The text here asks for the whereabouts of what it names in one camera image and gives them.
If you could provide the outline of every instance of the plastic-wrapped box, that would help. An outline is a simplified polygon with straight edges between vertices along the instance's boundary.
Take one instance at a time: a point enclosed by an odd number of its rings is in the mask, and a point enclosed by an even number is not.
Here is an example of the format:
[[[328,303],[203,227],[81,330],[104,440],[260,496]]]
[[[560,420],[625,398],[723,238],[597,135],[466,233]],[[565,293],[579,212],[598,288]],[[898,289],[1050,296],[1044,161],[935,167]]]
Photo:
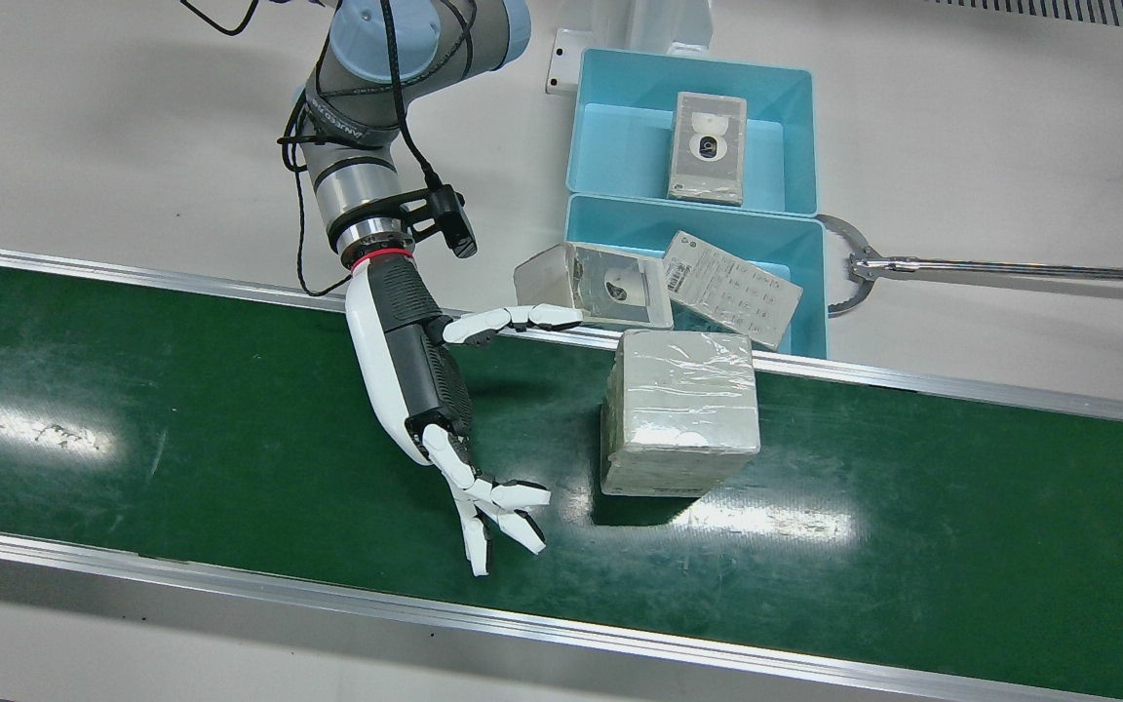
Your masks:
[[[727,94],[678,93],[667,197],[743,204],[743,131],[748,101]]]
[[[513,268],[519,306],[583,310],[584,323],[669,329],[669,293],[661,259],[569,240]]]
[[[602,492],[699,498],[760,449],[748,337],[623,334],[602,407]]]
[[[722,252],[699,236],[675,234],[665,249],[669,299],[776,352],[803,289]]]

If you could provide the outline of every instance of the blue joint cap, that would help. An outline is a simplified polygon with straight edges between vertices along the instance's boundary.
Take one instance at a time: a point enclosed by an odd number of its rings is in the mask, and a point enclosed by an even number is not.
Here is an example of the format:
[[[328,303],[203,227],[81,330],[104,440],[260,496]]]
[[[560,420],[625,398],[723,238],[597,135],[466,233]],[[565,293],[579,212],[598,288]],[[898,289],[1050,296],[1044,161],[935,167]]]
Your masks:
[[[393,27],[402,80],[422,74],[440,44],[440,17],[432,0],[393,0]],[[392,83],[378,1],[344,0],[331,18],[329,45],[345,71],[374,83]]]
[[[527,44],[531,40],[531,13],[527,10],[527,0],[503,1],[505,17],[509,18],[509,44],[505,46],[505,60],[500,63],[500,66],[504,66],[505,63],[521,56],[522,52],[527,52]]]

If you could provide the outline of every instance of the blue bin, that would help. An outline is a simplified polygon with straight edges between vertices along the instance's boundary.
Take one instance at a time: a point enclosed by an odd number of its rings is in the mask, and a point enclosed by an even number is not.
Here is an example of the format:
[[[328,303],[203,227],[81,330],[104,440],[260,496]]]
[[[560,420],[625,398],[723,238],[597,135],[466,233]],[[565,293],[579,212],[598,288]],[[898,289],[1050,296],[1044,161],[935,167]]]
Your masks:
[[[661,256],[678,230],[800,285],[800,306],[779,352],[825,357],[824,229],[815,219],[710,204],[578,194],[570,195],[565,236],[566,240]]]
[[[590,48],[575,107],[572,192],[665,199],[679,92],[748,100],[743,206],[712,208],[816,215],[812,76],[754,63]]]

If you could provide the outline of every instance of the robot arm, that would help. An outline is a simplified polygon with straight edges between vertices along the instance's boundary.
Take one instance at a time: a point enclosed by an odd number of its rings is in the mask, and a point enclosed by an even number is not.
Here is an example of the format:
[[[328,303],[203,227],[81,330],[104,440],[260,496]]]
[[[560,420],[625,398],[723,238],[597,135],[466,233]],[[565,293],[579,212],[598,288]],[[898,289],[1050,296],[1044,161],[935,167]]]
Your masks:
[[[294,108],[292,133],[307,156],[331,249],[349,267],[346,319],[375,417],[407,456],[436,466],[449,483],[467,559],[481,576],[487,573],[486,525],[533,554],[544,549],[526,508],[547,505],[549,491],[499,484],[477,469],[468,441],[471,396],[446,345],[481,344],[503,328],[565,329],[583,317],[562,307],[509,307],[455,321],[433,301],[414,266],[416,240],[441,234],[459,257],[474,254],[476,244],[462,197],[424,164],[409,129],[407,144],[424,166],[428,188],[403,194],[389,155],[403,122],[398,116],[419,94],[511,62],[526,47],[530,24],[522,0],[394,0],[387,13],[386,4],[339,3]],[[395,26],[395,52],[386,26]]]

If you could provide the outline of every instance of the red ring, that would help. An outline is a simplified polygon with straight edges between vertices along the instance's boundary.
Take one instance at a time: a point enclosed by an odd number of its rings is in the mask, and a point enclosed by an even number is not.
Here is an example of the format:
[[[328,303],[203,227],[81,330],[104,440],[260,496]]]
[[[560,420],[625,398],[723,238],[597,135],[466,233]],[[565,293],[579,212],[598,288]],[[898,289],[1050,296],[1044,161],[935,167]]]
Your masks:
[[[356,262],[354,262],[353,265],[349,266],[349,272],[351,273],[353,268],[357,268],[358,263],[368,262],[368,259],[374,258],[375,256],[387,256],[387,254],[401,254],[402,256],[405,256],[407,258],[413,258],[414,257],[413,254],[411,254],[410,252],[407,252],[407,249],[404,249],[404,248],[399,248],[399,247],[393,247],[393,248],[375,248],[374,252],[372,252],[371,254],[363,254],[360,258],[358,258]]]

